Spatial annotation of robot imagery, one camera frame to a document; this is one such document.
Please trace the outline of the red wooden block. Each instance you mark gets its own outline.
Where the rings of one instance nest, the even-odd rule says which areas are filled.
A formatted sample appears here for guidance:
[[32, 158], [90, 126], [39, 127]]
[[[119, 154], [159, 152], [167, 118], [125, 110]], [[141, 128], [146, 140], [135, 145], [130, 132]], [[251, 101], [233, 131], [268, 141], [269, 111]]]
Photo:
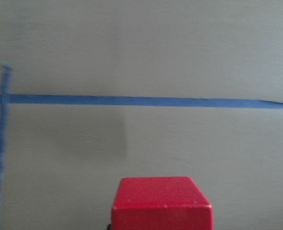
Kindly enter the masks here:
[[111, 230], [212, 230], [212, 205], [186, 176], [120, 180]]

